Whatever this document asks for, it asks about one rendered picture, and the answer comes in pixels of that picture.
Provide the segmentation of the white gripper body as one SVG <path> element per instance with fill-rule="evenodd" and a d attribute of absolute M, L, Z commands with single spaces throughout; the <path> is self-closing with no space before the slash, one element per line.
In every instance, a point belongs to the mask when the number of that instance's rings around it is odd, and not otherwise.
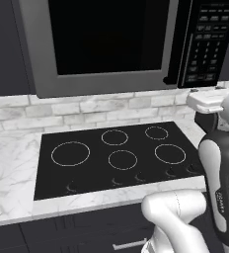
<path fill-rule="evenodd" d="M 229 95 L 229 89 L 190 92 L 187 104 L 201 114 L 213 114 L 223 111 L 222 103 Z"/>

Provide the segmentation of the black and silver microwave oven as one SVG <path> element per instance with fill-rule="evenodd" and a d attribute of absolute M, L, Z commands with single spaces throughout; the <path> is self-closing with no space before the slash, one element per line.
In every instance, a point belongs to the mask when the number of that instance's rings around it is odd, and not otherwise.
<path fill-rule="evenodd" d="M 169 89 L 216 85 L 229 44 L 229 0 L 191 0 L 178 81 Z"/>

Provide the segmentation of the silver microwave door, dark window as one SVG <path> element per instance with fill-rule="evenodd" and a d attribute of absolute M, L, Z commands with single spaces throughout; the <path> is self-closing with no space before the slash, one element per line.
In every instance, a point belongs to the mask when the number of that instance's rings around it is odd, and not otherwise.
<path fill-rule="evenodd" d="M 20 0 L 41 98 L 166 90 L 179 0 Z"/>

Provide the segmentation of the black glass hob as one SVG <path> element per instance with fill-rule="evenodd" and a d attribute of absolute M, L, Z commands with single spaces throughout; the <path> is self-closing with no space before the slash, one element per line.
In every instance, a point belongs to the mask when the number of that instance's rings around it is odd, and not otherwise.
<path fill-rule="evenodd" d="M 46 133 L 36 201 L 203 174 L 197 149 L 173 122 Z"/>

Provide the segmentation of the dark drawer front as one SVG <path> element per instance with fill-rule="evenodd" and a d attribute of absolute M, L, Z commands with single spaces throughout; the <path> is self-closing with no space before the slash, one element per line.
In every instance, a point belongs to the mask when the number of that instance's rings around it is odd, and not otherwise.
<path fill-rule="evenodd" d="M 20 227 L 27 244 L 34 246 L 66 238 L 74 243 L 85 242 L 95 236 L 118 236 L 120 242 L 126 242 L 141 239 L 142 235 L 149 237 L 153 231 L 140 204 L 38 219 L 23 222 Z"/>

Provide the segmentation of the dark base cupboard door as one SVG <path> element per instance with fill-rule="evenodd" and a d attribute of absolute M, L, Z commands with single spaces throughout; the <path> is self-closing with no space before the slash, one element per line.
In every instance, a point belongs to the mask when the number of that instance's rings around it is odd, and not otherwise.
<path fill-rule="evenodd" d="M 0 226 L 0 253 L 30 253 L 18 224 Z"/>

